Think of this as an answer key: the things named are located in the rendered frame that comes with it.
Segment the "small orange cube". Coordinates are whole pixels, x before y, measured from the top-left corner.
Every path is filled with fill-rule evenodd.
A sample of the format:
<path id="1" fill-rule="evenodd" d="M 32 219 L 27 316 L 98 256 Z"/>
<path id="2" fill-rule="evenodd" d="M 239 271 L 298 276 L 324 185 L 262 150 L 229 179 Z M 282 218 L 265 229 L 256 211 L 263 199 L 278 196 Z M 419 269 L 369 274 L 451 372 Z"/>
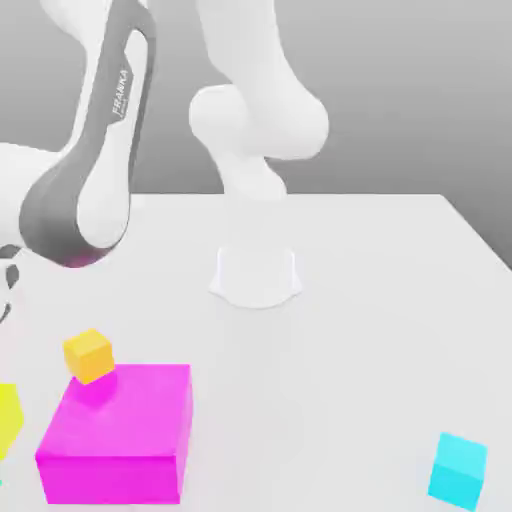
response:
<path id="1" fill-rule="evenodd" d="M 115 368 L 112 344 L 96 329 L 89 329 L 63 343 L 70 373 L 83 385 L 92 383 Z"/>

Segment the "small cyan cube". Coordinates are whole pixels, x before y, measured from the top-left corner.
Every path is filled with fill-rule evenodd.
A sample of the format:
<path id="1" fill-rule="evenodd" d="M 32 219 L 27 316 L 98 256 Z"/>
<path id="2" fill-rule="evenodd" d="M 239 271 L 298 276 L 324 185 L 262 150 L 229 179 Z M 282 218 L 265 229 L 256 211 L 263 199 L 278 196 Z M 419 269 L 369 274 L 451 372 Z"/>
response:
<path id="1" fill-rule="evenodd" d="M 442 432 L 427 493 L 440 501 L 475 512 L 487 466 L 488 448 Z"/>

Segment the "small yellow cube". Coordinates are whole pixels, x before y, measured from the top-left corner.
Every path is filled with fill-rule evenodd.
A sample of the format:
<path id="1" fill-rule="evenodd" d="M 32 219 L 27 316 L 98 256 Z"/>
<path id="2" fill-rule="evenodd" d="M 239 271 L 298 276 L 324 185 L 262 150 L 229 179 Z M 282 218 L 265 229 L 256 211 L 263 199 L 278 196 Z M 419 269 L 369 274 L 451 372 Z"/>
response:
<path id="1" fill-rule="evenodd" d="M 0 460 L 3 460 L 23 425 L 23 412 L 15 384 L 0 384 Z"/>

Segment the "large magenta box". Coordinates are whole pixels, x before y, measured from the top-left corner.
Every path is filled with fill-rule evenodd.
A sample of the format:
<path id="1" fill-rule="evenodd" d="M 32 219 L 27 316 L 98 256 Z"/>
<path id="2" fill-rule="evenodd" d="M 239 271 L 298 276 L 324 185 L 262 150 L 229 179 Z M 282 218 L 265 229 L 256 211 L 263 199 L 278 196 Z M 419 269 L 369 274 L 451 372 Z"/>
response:
<path id="1" fill-rule="evenodd" d="M 193 417 L 187 364 L 72 379 L 35 453 L 50 504 L 178 504 Z"/>

